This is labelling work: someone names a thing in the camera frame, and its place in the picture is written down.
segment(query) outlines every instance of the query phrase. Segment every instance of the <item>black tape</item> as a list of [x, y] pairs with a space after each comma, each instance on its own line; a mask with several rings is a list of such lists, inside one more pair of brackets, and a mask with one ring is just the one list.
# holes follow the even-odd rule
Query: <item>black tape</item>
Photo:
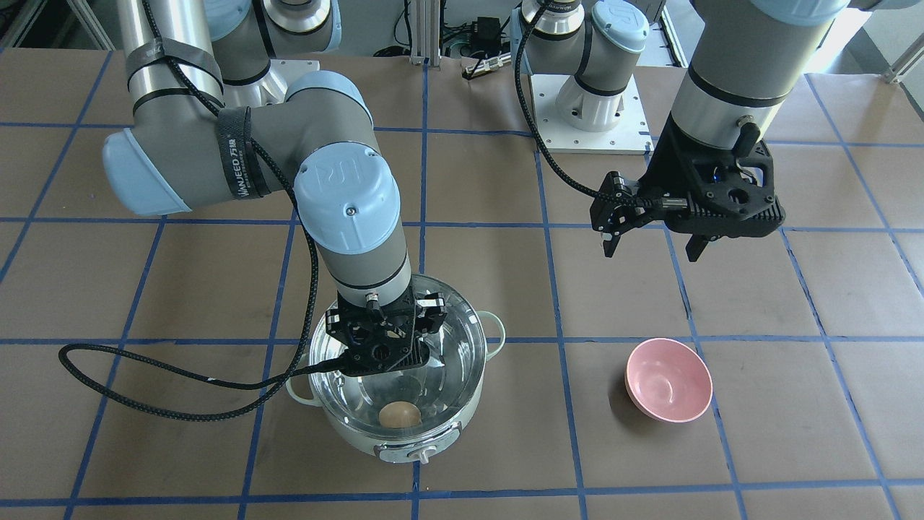
[[590, 24], [590, 12], [584, 17], [584, 50], [580, 55], [580, 64], [577, 66], [575, 77], [583, 76], [590, 62], [590, 48], [593, 46], [593, 25]]
[[175, 58], [183, 63], [199, 68], [218, 81], [218, 87], [225, 91], [222, 85], [222, 72], [214, 56], [199, 47], [171, 40], [170, 38], [154, 38], [132, 51], [125, 58], [126, 78], [131, 79], [135, 72], [157, 63], [167, 57]]
[[215, 135], [231, 194], [236, 199], [255, 199], [268, 194], [266, 179], [250, 143], [250, 107], [223, 108], [218, 112]]
[[727, 93], [726, 91], [713, 86], [708, 81], [704, 80], [698, 72], [690, 67], [687, 69], [687, 75], [693, 81], [693, 84], [698, 86], [700, 90], [707, 93], [708, 95], [718, 99], [719, 101], [724, 101], [729, 105], [738, 105], [738, 106], [749, 106], [751, 108], [766, 108], [768, 106], [777, 106], [783, 101], [785, 101], [786, 96], [789, 93], [773, 97], [771, 99], [757, 99], [753, 97], [746, 97], [743, 95], [737, 95], [733, 93]]
[[263, 13], [261, 0], [253, 0], [253, 14], [257, 17], [257, 27], [260, 28], [260, 37], [263, 39], [266, 55], [271, 59], [276, 59], [276, 50], [273, 48], [273, 40], [270, 39], [270, 30], [266, 27], [266, 15]]

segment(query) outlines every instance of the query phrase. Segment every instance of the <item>floor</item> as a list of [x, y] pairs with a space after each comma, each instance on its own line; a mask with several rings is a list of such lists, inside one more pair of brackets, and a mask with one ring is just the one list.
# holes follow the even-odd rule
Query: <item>floor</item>
[[[768, 136], [786, 226], [689, 264], [659, 226], [602, 256], [590, 201], [538, 158], [509, 70], [467, 83], [453, 60], [323, 58], [376, 118], [415, 267], [511, 335], [461, 439], [389, 465], [285, 395], [233, 421], [171, 422], [101, 401], [57, 363], [91, 340], [256, 380], [287, 362], [303, 312], [308, 256], [283, 195], [140, 218], [111, 194], [100, 149], [132, 122], [123, 64], [0, 54], [0, 518], [924, 518], [924, 123], [896, 87], [801, 79]], [[682, 75], [638, 70], [653, 140]], [[646, 160], [558, 158], [592, 184]], [[628, 354], [654, 336], [710, 367], [713, 407], [691, 424], [626, 396]], [[254, 397], [78, 362], [162, 406]]]

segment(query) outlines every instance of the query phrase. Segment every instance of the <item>grid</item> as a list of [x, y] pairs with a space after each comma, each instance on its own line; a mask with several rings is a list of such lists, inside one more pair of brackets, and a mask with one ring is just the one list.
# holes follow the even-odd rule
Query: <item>grid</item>
[[[128, 311], [128, 319], [125, 322], [125, 325], [122, 329], [122, 334], [118, 338], [67, 338], [67, 339], [46, 339], [46, 338], [35, 338], [35, 339], [22, 339], [22, 338], [0, 338], [0, 344], [60, 344], [66, 341], [86, 341], [86, 342], [100, 342], [100, 343], [109, 343], [115, 344], [120, 349], [124, 349], [129, 345], [146, 345], [153, 344], [156, 342], [161, 342], [163, 340], [174, 341], [177, 344], [241, 344], [241, 345], [266, 345], [266, 354], [264, 358], [264, 365], [262, 368], [263, 376], [269, 377], [271, 373], [271, 361], [273, 358], [274, 347], [279, 345], [292, 345], [297, 343], [295, 338], [283, 338], [277, 337], [277, 332], [279, 329], [280, 321], [280, 312], [283, 303], [283, 294], [286, 287], [286, 274], [289, 268], [289, 261], [292, 256], [293, 250], [293, 240], [296, 236], [296, 226], [299, 225], [297, 216], [293, 214], [289, 219], [228, 219], [228, 218], [107, 218], [107, 217], [98, 217], [98, 218], [82, 218], [82, 217], [38, 217], [39, 207], [43, 202], [46, 194], [48, 193], [49, 187], [53, 184], [55, 176], [62, 165], [62, 162], [67, 155], [68, 149], [71, 147], [71, 144], [74, 142], [74, 139], [77, 135], [78, 130], [80, 129], [120, 129], [122, 125], [105, 125], [105, 124], [88, 124], [84, 123], [83, 119], [87, 113], [88, 108], [91, 105], [94, 95], [97, 92], [97, 89], [100, 85], [100, 82], [103, 78], [107, 67], [111, 62], [112, 54], [108, 54], [103, 61], [103, 64], [96, 76], [96, 79], [91, 87], [90, 93], [87, 96], [87, 99], [81, 108], [79, 115], [72, 125], [61, 124], [61, 123], [23, 123], [23, 122], [3, 122], [0, 121], [0, 127], [38, 127], [38, 128], [63, 128], [70, 129], [70, 132], [67, 136], [67, 140], [64, 143], [63, 148], [60, 151], [57, 159], [55, 160], [54, 166], [50, 174], [48, 175], [47, 180], [45, 181], [42, 189], [38, 195], [37, 200], [32, 206], [31, 211], [27, 217], [0, 217], [0, 222], [10, 222], [10, 223], [22, 223], [22, 229], [18, 234], [16, 241], [10, 250], [10, 253], [6, 257], [6, 261], [3, 263], [2, 269], [0, 269], [0, 283], [3, 282], [6, 277], [10, 267], [14, 264], [17, 254], [19, 252], [20, 246], [22, 245], [27, 234], [30, 232], [30, 228], [35, 223], [93, 223], [93, 224], [147, 224], [155, 225], [156, 231], [154, 232], [153, 240], [151, 243], [150, 251], [148, 252], [147, 259], [142, 270], [140, 279], [138, 280], [138, 285], [134, 293], [134, 297]], [[412, 468], [412, 483], [411, 491], [408, 492], [373, 492], [373, 493], [314, 493], [314, 494], [259, 494], [251, 493], [251, 478], [253, 474], [254, 465], [256, 464], [256, 459], [258, 456], [258, 446], [261, 435], [261, 423], [263, 419], [263, 407], [258, 409], [257, 413], [254, 416], [254, 424], [252, 429], [252, 435], [249, 446], [249, 455], [247, 459], [247, 466], [245, 471], [245, 478], [243, 487], [239, 495], [229, 495], [229, 496], [156, 496], [156, 497], [81, 497], [80, 490], [83, 484], [84, 477], [86, 476], [87, 468], [90, 463], [95, 442], [97, 439], [97, 434], [99, 433], [100, 425], [103, 422], [103, 416], [107, 409], [106, 400], [100, 400], [99, 407], [92, 424], [90, 436], [87, 439], [86, 447], [82, 455], [80, 462], [79, 470], [77, 472], [77, 477], [74, 481], [72, 491], [69, 496], [61, 498], [52, 498], [52, 499], [8, 499], [0, 498], [0, 507], [6, 508], [30, 508], [30, 507], [50, 507], [50, 506], [59, 506], [64, 507], [64, 518], [67, 520], [71, 518], [74, 514], [75, 508], [79, 506], [106, 506], [106, 505], [155, 505], [155, 504], [230, 504], [237, 506], [237, 517], [243, 519], [247, 516], [248, 506], [252, 504], [259, 503], [288, 503], [288, 502], [339, 502], [339, 501], [409, 501], [410, 503], [410, 516], [412, 520], [419, 518], [420, 513], [420, 504], [422, 501], [434, 501], [434, 500], [448, 500], [448, 499], [487, 499], [487, 498], [521, 498], [521, 497], [576, 497], [578, 503], [578, 511], [576, 515], [579, 514], [581, 520], [587, 520], [589, 518], [588, 506], [587, 506], [587, 497], [589, 496], [620, 496], [620, 495], [650, 495], [650, 494], [670, 494], [670, 493], [708, 493], [708, 492], [732, 492], [735, 495], [736, 506], [740, 518], [746, 520], [748, 518], [748, 508], [746, 506], [745, 500], [743, 498], [743, 492], [745, 491], [756, 491], [756, 490], [774, 490], [774, 489], [854, 489], [854, 488], [875, 488], [881, 489], [884, 493], [886, 501], [888, 502], [889, 510], [892, 514], [892, 517], [897, 519], [902, 518], [900, 515], [899, 508], [896, 506], [895, 499], [893, 497], [893, 489], [907, 487], [907, 486], [924, 486], [924, 478], [887, 478], [881, 468], [879, 457], [873, 449], [873, 445], [869, 440], [869, 434], [867, 427], [864, 425], [863, 420], [860, 416], [860, 413], [857, 410], [857, 407], [854, 403], [853, 396], [851, 391], [847, 386], [844, 373], [838, 361], [838, 357], [833, 348], [834, 344], [844, 343], [844, 342], [865, 342], [865, 341], [877, 341], [882, 343], [902, 343], [902, 342], [923, 342], [924, 336], [843, 336], [843, 335], [830, 335], [829, 332], [825, 329], [825, 326], [822, 324], [820, 318], [819, 310], [816, 306], [815, 300], [813, 298], [812, 292], [809, 290], [809, 285], [806, 282], [806, 277], [804, 276], [803, 269], [799, 263], [796, 252], [790, 242], [790, 239], [794, 236], [794, 233], [878, 233], [886, 235], [892, 245], [894, 246], [895, 251], [899, 255], [907, 269], [908, 274], [913, 279], [914, 284], [917, 287], [918, 292], [921, 295], [924, 295], [924, 288], [921, 285], [921, 278], [916, 272], [915, 268], [912, 265], [909, 255], [903, 249], [902, 244], [898, 240], [898, 236], [903, 234], [920, 234], [924, 233], [924, 228], [893, 228], [885, 214], [883, 213], [881, 206], [877, 199], [874, 197], [872, 190], [867, 183], [867, 180], [864, 177], [864, 174], [861, 172], [857, 161], [851, 153], [851, 147], [882, 147], [882, 148], [924, 148], [924, 144], [913, 144], [913, 143], [875, 143], [875, 142], [847, 142], [843, 138], [841, 132], [838, 130], [835, 125], [834, 119], [829, 113], [825, 103], [823, 102], [821, 96], [819, 95], [812, 78], [807, 77], [808, 85], [812, 90], [812, 93], [815, 96], [815, 99], [818, 101], [821, 109], [831, 125], [833, 132], [837, 137], [837, 142], [797, 142], [797, 141], [771, 141], [770, 144], [795, 144], [795, 145], [813, 145], [813, 146], [832, 146], [840, 147], [846, 153], [848, 160], [854, 169], [854, 172], [857, 175], [859, 182], [862, 184], [863, 189], [866, 195], [869, 197], [869, 201], [873, 205], [878, 218], [881, 220], [883, 227], [880, 228], [822, 228], [822, 227], [783, 227], [779, 230], [779, 235], [783, 240], [785, 249], [788, 253], [789, 260], [791, 261], [792, 268], [798, 278], [799, 284], [805, 293], [808, 306], [811, 309], [812, 316], [814, 318], [815, 325], [818, 329], [818, 335], [800, 335], [800, 336], [785, 336], [785, 335], [700, 335], [698, 333], [696, 320], [694, 318], [694, 311], [691, 306], [690, 299], [687, 295], [687, 284], [684, 280], [684, 274], [682, 273], [680, 261], [678, 260], [677, 253], [675, 251], [674, 243], [671, 240], [670, 233], [663, 225], [650, 225], [647, 226], [647, 229], [661, 230], [666, 242], [667, 249], [670, 253], [672, 266], [674, 269], [674, 274], [676, 278], [676, 287], [679, 292], [679, 296], [683, 302], [684, 308], [687, 313], [687, 325], [689, 329], [689, 334], [686, 336], [675, 336], [676, 339], [693, 343], [696, 347], [697, 352], [700, 356], [706, 359], [707, 363], [709, 359], [706, 356], [706, 353], [703, 350], [703, 342], [723, 342], [723, 341], [763, 341], [768, 343], [773, 342], [791, 342], [791, 341], [803, 341], [803, 342], [823, 342], [824, 347], [830, 356], [834, 373], [837, 377], [837, 381], [840, 385], [840, 390], [844, 394], [844, 398], [848, 403], [849, 411], [855, 423], [855, 427], [859, 436], [862, 438], [864, 448], [866, 449], [867, 456], [875, 470], [875, 478], [868, 479], [844, 479], [844, 480], [801, 480], [801, 481], [767, 481], [767, 482], [741, 482], [738, 479], [736, 472], [735, 457], [732, 453], [732, 449], [729, 445], [729, 441], [726, 435], [725, 427], [723, 424], [723, 417], [720, 414], [720, 404], [719, 400], [713, 399], [712, 402], [712, 415], [714, 417], [716, 426], [718, 428], [719, 437], [722, 443], [723, 456], [725, 459], [725, 464], [728, 468], [729, 480], [727, 484], [697, 484], [697, 485], [674, 485], [674, 486], [635, 486], [635, 487], [587, 487], [585, 486], [583, 470], [582, 470], [582, 457], [581, 451], [578, 446], [578, 427], [576, 426], [576, 418], [574, 412], [574, 404], [572, 403], [572, 392], [571, 392], [571, 372], [568, 370], [568, 355], [566, 353], [566, 345], [574, 343], [583, 343], [588, 341], [594, 341], [598, 343], [636, 343], [645, 338], [641, 337], [578, 337], [578, 336], [566, 336], [565, 330], [563, 328], [563, 318], [559, 307], [559, 287], [555, 270], [555, 255], [553, 254], [553, 236], [552, 230], [554, 229], [582, 229], [585, 226], [580, 224], [573, 223], [563, 223], [563, 222], [550, 222], [547, 201], [546, 201], [546, 186], [545, 183], [547, 179], [543, 176], [543, 167], [541, 163], [541, 158], [538, 153], [534, 153], [535, 159], [535, 173], [536, 173], [536, 182], [538, 184], [539, 190], [539, 203], [541, 208], [541, 222], [518, 222], [518, 223], [509, 223], [509, 222], [447, 222], [447, 221], [430, 221], [427, 218], [427, 154], [428, 154], [428, 135], [431, 134], [466, 134], [466, 135], [477, 135], [477, 136], [495, 136], [495, 135], [510, 135], [521, 137], [523, 139], [529, 138], [527, 132], [521, 130], [446, 130], [446, 129], [432, 129], [428, 128], [428, 115], [430, 113], [430, 107], [428, 106], [430, 100], [430, 75], [431, 73], [424, 68], [421, 74], [422, 80], [422, 121], [420, 122], [419, 128], [398, 128], [398, 127], [377, 127], [376, 130], [379, 132], [404, 132], [404, 133], [418, 133], [421, 139], [421, 170], [420, 170], [420, 214], [419, 221], [407, 221], [405, 226], [407, 228], [417, 228], [419, 230], [419, 271], [424, 272], [426, 267], [427, 259], [427, 231], [428, 229], [440, 229], [440, 228], [511, 228], [511, 229], [541, 229], [542, 235], [544, 238], [545, 244], [545, 253], [546, 261], [548, 265], [548, 276], [550, 282], [550, 290], [553, 300], [553, 315], [554, 315], [554, 325], [555, 325], [555, 336], [553, 337], [513, 337], [509, 338], [509, 343], [548, 343], [555, 345], [558, 350], [558, 358], [561, 370], [561, 377], [563, 382], [563, 392], [565, 395], [565, 412], [567, 417], [567, 426], [568, 433], [570, 438], [570, 448], [574, 464], [574, 474], [576, 485], [573, 488], [560, 488], [560, 489], [497, 489], [497, 490], [434, 490], [429, 491], [421, 489], [421, 478], [420, 472], [421, 468], [418, 463], [413, 464]], [[142, 293], [145, 289], [145, 284], [148, 279], [148, 275], [152, 268], [152, 263], [154, 257], [157, 253], [158, 246], [160, 244], [161, 238], [164, 234], [164, 230], [169, 226], [189, 226], [189, 225], [208, 225], [208, 226], [235, 226], [235, 225], [257, 225], [257, 226], [277, 226], [285, 227], [287, 230], [286, 238], [286, 248], [283, 255], [283, 265], [282, 270], [279, 275], [278, 287], [275, 295], [275, 303], [273, 309], [272, 322], [270, 326], [270, 333], [267, 339], [249, 339], [249, 338], [221, 338], [221, 339], [209, 339], [209, 338], [170, 338], [170, 339], [159, 339], [159, 338], [131, 338], [129, 337], [129, 330], [131, 329], [132, 323], [135, 318], [136, 311], [139, 306], [139, 302], [142, 296]], [[116, 378], [116, 372], [119, 367], [119, 359], [116, 358], [112, 363], [108, 371], [107, 376], [107, 386], [113, 384]]]

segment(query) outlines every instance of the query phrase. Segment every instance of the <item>pot handle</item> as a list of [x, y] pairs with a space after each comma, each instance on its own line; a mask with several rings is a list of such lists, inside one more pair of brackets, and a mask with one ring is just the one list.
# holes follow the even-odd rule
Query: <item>pot handle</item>
[[491, 361], [492, 358], [494, 358], [494, 356], [497, 355], [501, 351], [501, 349], [504, 348], [504, 344], [507, 342], [507, 329], [504, 328], [504, 322], [501, 321], [501, 318], [497, 317], [495, 313], [489, 313], [488, 311], [475, 311], [475, 314], [477, 314], [478, 318], [481, 318], [481, 319], [486, 318], [486, 317], [490, 318], [491, 321], [497, 324], [497, 328], [499, 328], [501, 331], [501, 344], [498, 345], [496, 349], [492, 351], [488, 351], [487, 354], [485, 354], [484, 356], [485, 361]]
[[[302, 360], [305, 359], [306, 355], [307, 354], [302, 354], [301, 359], [298, 360], [298, 362], [301, 363]], [[294, 399], [296, 402], [299, 402], [301, 404], [306, 404], [308, 406], [318, 406], [318, 407], [322, 406], [321, 400], [318, 399], [317, 397], [313, 399], [305, 399], [304, 397], [301, 397], [300, 395], [296, 394], [295, 389], [292, 388], [292, 378], [286, 379], [286, 391], [289, 392], [289, 397]]]

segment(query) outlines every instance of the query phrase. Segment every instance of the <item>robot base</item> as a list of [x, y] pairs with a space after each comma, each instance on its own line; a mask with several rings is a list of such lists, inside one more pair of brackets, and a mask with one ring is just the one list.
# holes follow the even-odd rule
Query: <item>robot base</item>
[[270, 71], [250, 85], [225, 85], [228, 106], [264, 106], [282, 103], [288, 86], [308, 72], [320, 70], [318, 60], [271, 59]]
[[643, 155], [650, 152], [651, 136], [645, 112], [638, 99], [635, 78], [623, 92], [619, 124], [612, 130], [589, 132], [565, 122], [555, 108], [555, 96], [569, 78], [558, 74], [531, 76], [533, 113], [536, 125], [550, 152], [563, 154]]

